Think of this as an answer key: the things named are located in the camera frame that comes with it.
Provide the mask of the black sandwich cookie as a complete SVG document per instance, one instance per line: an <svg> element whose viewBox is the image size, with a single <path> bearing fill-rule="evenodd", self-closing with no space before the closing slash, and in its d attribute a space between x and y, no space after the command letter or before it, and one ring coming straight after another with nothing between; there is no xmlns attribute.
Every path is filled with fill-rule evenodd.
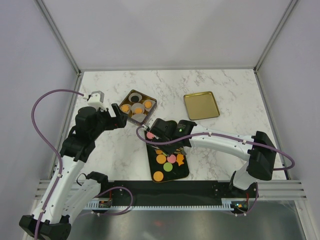
<svg viewBox="0 0 320 240"><path fill-rule="evenodd" d="M131 101L132 101L133 103L138 103L138 102L140 101L140 97L139 97L138 95L133 95L133 96L131 97Z"/></svg>

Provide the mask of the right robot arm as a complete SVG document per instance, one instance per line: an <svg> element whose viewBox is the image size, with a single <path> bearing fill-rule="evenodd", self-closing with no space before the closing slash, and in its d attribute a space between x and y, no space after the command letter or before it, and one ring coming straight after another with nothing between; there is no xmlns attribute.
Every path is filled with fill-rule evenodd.
<svg viewBox="0 0 320 240"><path fill-rule="evenodd" d="M245 164L232 174L228 191L233 197L241 197L257 180L270 181L273 177L276 151L269 136L262 131L255 135L231 134L204 127L194 121L165 121L157 118L148 131L156 143L172 142L157 147L171 155L184 147L204 148L235 156Z"/></svg>

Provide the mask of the orange scalloped cookie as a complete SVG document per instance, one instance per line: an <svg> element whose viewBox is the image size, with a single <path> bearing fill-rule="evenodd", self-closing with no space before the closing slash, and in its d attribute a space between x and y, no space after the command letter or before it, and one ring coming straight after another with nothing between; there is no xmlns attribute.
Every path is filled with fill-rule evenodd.
<svg viewBox="0 0 320 240"><path fill-rule="evenodd" d="M145 101L144 102L144 107L146 108L146 109L149 109L149 108L151 108L152 107L152 102L151 101Z"/></svg>

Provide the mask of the gold tin lid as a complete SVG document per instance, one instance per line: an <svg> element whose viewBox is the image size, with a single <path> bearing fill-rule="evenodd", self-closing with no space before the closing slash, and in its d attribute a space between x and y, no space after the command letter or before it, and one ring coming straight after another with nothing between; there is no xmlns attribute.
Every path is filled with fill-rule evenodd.
<svg viewBox="0 0 320 240"><path fill-rule="evenodd" d="M183 100L190 120L204 120L220 116L220 110L211 91L185 94Z"/></svg>

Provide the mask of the square cookie tin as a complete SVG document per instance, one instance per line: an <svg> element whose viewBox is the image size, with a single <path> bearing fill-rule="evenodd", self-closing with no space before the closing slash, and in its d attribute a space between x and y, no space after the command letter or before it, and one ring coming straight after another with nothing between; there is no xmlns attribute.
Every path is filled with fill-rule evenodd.
<svg viewBox="0 0 320 240"><path fill-rule="evenodd" d="M157 103L155 98L132 89L121 102L120 110L128 115L128 122L141 126L152 116Z"/></svg>

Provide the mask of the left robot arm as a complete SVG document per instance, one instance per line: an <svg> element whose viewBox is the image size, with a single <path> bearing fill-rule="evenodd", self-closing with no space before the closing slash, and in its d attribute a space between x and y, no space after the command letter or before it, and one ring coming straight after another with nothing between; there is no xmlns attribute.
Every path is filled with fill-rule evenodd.
<svg viewBox="0 0 320 240"><path fill-rule="evenodd" d="M95 149L95 141L105 131L124 128L128 116L116 103L111 116L108 109L82 107L59 152L59 163L40 203L30 215L24 215L19 226L36 240L66 240L77 216L96 196L105 197L110 190L108 177L91 172L72 196L71 188Z"/></svg>

